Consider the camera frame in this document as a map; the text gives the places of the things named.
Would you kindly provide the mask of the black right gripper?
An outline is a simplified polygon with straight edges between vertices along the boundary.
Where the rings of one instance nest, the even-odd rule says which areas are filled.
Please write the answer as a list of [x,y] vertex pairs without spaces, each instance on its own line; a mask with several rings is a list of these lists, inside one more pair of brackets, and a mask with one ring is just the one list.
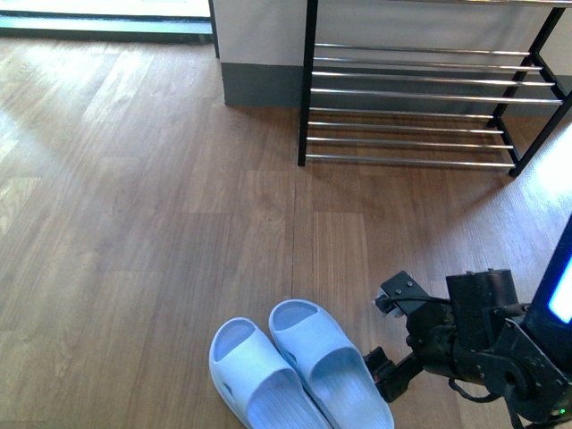
[[364,356],[386,402],[403,395],[423,369],[484,386],[518,423],[571,419],[571,324],[550,307],[543,283],[530,303],[517,299],[509,270],[449,276],[449,297],[430,296],[408,273],[383,282],[373,300],[383,315],[406,315],[413,353],[398,364],[377,347]]

